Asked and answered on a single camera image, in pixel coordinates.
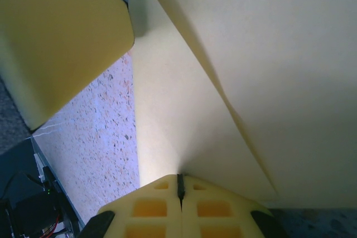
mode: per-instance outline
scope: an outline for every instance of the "speckled floor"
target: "speckled floor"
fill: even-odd
[[[132,81],[125,55],[34,135],[85,223],[139,187]],[[357,237],[357,210],[272,212],[291,238]]]

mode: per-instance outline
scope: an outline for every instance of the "yellow foam block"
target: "yellow foam block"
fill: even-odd
[[[0,75],[36,129],[133,45],[122,0],[0,0]]]
[[[185,176],[185,196],[177,196],[177,175],[154,181],[98,213],[113,211],[105,238],[264,238],[252,211],[271,213],[258,203],[211,183]]]

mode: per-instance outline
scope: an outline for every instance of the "red wire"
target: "red wire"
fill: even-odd
[[[40,238],[49,238],[54,233],[59,219],[60,219],[60,215],[58,215],[56,219],[56,223],[54,224],[53,228],[50,229],[51,231],[48,234],[43,234]]]

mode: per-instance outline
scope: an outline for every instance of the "cream paper sheet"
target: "cream paper sheet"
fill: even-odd
[[[130,0],[141,185],[184,172],[276,199],[228,109],[157,0]]]

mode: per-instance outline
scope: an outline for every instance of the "large paper sheet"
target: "large paper sheet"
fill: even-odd
[[[270,205],[357,207],[357,0],[158,1],[276,187]]]
[[[141,185],[184,172],[256,200],[276,193],[158,0],[129,0]]]

